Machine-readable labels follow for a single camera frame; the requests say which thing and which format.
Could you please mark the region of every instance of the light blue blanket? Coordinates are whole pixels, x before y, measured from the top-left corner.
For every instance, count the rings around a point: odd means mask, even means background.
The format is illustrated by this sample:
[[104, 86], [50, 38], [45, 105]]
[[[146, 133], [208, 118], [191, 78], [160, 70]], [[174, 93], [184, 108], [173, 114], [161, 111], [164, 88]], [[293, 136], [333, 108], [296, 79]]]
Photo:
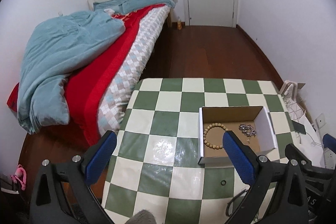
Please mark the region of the light blue blanket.
[[63, 85], [123, 32], [124, 23], [102, 10], [46, 20], [31, 35], [21, 65], [17, 100], [19, 124], [33, 134], [42, 126], [68, 124]]
[[130, 12], [142, 9], [154, 4], [165, 4], [175, 8], [172, 0], [109, 0], [101, 3], [94, 3], [94, 10], [110, 8], [116, 14], [127, 15]]

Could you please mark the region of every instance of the red blanket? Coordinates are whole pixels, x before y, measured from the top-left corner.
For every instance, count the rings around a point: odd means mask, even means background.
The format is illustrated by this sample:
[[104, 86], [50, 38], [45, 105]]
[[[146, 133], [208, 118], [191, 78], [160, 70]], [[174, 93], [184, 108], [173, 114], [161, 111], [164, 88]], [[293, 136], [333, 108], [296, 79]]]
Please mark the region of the red blanket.
[[[83, 130], [89, 145], [100, 139], [97, 114], [101, 98], [115, 74], [124, 62], [139, 31], [140, 20], [147, 13], [163, 4], [145, 7], [127, 16], [113, 16], [124, 21], [125, 32], [92, 63], [73, 73], [65, 86], [65, 98], [68, 102], [71, 119]], [[17, 101], [17, 87], [7, 102], [14, 107]]]

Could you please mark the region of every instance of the metal screw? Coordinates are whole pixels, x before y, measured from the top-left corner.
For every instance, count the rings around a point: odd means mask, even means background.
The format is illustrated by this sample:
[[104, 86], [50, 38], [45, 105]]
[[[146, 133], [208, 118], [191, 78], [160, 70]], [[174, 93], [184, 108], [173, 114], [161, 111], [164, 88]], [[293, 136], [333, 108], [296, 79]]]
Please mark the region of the metal screw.
[[291, 160], [291, 164], [294, 165], [294, 166], [297, 166], [297, 161], [296, 160]]
[[73, 162], [79, 162], [79, 161], [81, 160], [81, 158], [82, 158], [82, 157], [81, 157], [80, 155], [76, 155], [76, 156], [73, 156], [73, 157], [72, 157], [72, 161], [73, 161]]
[[261, 156], [259, 156], [259, 160], [260, 160], [261, 162], [266, 162], [268, 159], [267, 159], [266, 156], [261, 155]]
[[43, 166], [47, 166], [49, 164], [49, 160], [44, 160], [43, 162], [42, 162], [42, 165]]

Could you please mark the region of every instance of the blue gripper pad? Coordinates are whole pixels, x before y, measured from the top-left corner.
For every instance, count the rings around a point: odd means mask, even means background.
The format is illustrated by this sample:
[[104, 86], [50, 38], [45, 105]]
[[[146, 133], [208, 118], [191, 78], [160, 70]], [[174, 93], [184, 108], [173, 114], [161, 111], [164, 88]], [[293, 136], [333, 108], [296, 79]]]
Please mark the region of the blue gripper pad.
[[324, 135], [322, 142], [324, 147], [329, 148], [336, 154], [336, 139], [333, 136], [329, 134]]
[[117, 135], [111, 132], [86, 165], [84, 172], [86, 185], [92, 185], [98, 181], [116, 146]]
[[236, 168], [242, 182], [250, 186], [253, 185], [255, 182], [254, 167], [228, 132], [223, 135], [223, 148]]

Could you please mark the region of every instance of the wooden bed leg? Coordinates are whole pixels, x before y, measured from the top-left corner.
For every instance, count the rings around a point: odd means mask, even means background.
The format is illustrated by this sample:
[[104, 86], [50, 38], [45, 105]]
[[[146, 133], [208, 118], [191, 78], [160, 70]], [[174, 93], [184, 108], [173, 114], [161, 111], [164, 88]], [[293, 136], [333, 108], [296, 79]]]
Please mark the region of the wooden bed leg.
[[171, 22], [171, 14], [169, 12], [168, 16], [167, 16], [167, 25], [168, 28], [172, 28], [173, 27], [173, 23]]

